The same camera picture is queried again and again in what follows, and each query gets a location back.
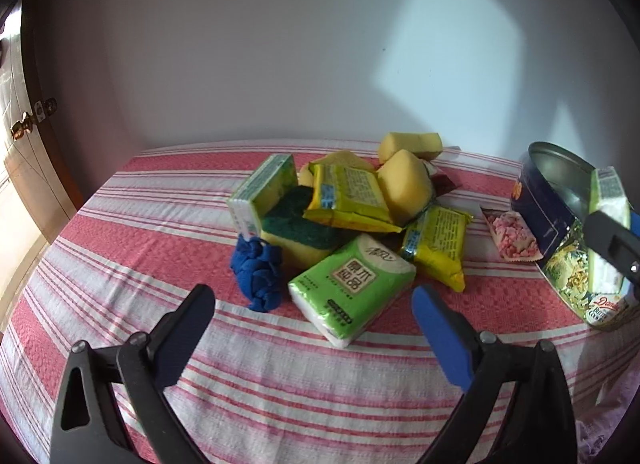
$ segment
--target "pink candy package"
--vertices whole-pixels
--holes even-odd
[[[533,236],[520,213],[481,209],[502,259],[536,261],[542,258],[536,237]]]

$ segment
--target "door knob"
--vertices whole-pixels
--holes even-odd
[[[14,137],[14,140],[18,140],[24,137],[25,133],[31,133],[32,130],[33,117],[25,111],[22,114],[22,120],[15,121],[14,125],[11,127],[11,134]]]

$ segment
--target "yellow snack wrapper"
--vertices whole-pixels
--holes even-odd
[[[368,233],[399,233],[373,173],[342,165],[311,164],[314,196],[303,214],[319,224]]]
[[[456,292],[465,290],[462,249],[466,225],[472,217],[432,205],[407,228],[400,256],[418,271],[443,282]]]

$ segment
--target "striped tablecloth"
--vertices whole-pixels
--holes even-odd
[[[0,409],[40,463],[71,344],[122,343],[150,330],[197,283],[218,299],[215,317],[177,386],[166,396],[215,463],[412,463],[459,399],[410,310],[398,299],[346,350],[338,350],[287,302],[273,313],[245,308],[228,261],[236,233],[225,199],[270,153],[296,165],[335,149],[375,157],[353,141],[224,142],[147,151],[132,159],[71,220],[31,277],[0,345]],[[509,205],[519,165],[445,151],[435,163],[463,186],[442,200],[478,210]],[[625,368],[640,323],[588,329],[534,265],[498,259],[481,219],[469,225],[466,290],[436,285],[476,329],[507,342],[556,343],[576,408]],[[155,460],[122,389],[116,390],[140,455]],[[501,393],[475,458],[504,415]]]

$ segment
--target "wall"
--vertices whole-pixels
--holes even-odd
[[[142,147],[394,129],[509,158],[550,140],[640,198],[640,55],[608,0],[43,2],[85,192]]]

